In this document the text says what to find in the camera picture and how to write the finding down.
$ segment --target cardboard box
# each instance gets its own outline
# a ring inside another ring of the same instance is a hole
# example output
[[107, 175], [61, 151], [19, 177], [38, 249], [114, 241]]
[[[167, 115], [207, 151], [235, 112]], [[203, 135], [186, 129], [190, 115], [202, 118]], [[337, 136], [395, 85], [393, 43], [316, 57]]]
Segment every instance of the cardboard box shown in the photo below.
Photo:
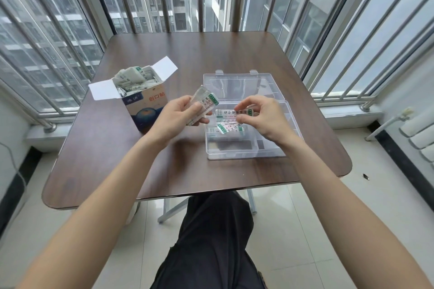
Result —
[[132, 95], [121, 97], [112, 79], [108, 79], [89, 84], [93, 99], [97, 101], [122, 98], [137, 129], [142, 132], [150, 128], [160, 115], [163, 107], [167, 104], [164, 82], [178, 69], [167, 56], [151, 65], [151, 68], [158, 79], [159, 83], [157, 85]]

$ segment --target dark brown table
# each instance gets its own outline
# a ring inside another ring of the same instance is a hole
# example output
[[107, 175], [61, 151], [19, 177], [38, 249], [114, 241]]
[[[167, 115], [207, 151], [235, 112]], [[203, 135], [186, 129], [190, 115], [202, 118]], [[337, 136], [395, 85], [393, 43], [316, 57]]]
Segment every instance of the dark brown table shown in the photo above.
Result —
[[[119, 34], [111, 38], [94, 81], [122, 68], [154, 64], [164, 56], [178, 66], [167, 80], [169, 99], [194, 94], [204, 73], [271, 73], [289, 102], [306, 143], [337, 176], [351, 171], [350, 157], [267, 32]], [[141, 137], [122, 100], [94, 101], [87, 93], [42, 193], [56, 209], [79, 206]], [[187, 196], [298, 182], [286, 158], [209, 161], [202, 126], [185, 130], [155, 159], [139, 200]]]

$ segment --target black floor trim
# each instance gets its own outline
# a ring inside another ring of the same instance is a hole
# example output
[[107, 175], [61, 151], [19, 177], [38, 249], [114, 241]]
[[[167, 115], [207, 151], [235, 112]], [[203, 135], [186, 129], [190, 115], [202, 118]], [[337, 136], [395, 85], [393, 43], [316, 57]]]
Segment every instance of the black floor trim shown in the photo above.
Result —
[[[23, 163], [19, 167], [20, 173], [23, 175], [26, 183], [29, 183], [39, 160], [42, 157], [42, 152], [38, 149], [31, 147]], [[18, 174], [15, 174], [14, 179], [10, 183], [6, 194], [0, 202], [0, 238], [3, 235], [6, 226], [8, 225], [19, 200], [24, 193], [23, 181]]]
[[[374, 121], [368, 126], [368, 129], [373, 132], [380, 124]], [[404, 173], [408, 180], [413, 184], [415, 189], [419, 192], [421, 197], [426, 201], [430, 208], [434, 211], [434, 187], [426, 179], [419, 169], [411, 162], [407, 155], [400, 149], [398, 144], [390, 137], [390, 135], [383, 130], [375, 138], [381, 144], [383, 149], [386, 150], [388, 155], [392, 158], [399, 169]]]

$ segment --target left hand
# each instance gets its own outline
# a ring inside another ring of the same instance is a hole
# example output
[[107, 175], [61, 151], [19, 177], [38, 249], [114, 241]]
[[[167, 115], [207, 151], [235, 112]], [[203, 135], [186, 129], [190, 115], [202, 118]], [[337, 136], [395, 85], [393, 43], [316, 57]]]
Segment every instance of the left hand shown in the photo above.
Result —
[[[164, 145], [168, 144], [172, 138], [182, 132], [187, 122], [202, 109], [199, 102], [186, 109], [190, 99], [191, 96], [185, 95], [167, 103], [146, 136], [156, 138]], [[201, 118], [193, 126], [198, 126], [200, 122], [207, 124], [210, 120]]]

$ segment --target forearm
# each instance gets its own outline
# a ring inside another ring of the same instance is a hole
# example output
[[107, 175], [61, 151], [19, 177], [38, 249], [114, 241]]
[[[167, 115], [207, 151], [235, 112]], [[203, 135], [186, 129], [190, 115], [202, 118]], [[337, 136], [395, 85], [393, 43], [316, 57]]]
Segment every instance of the forearm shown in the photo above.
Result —
[[55, 234], [19, 288], [91, 288], [161, 148], [144, 136]]
[[432, 288], [394, 234], [312, 149], [298, 138], [282, 148], [358, 288]]

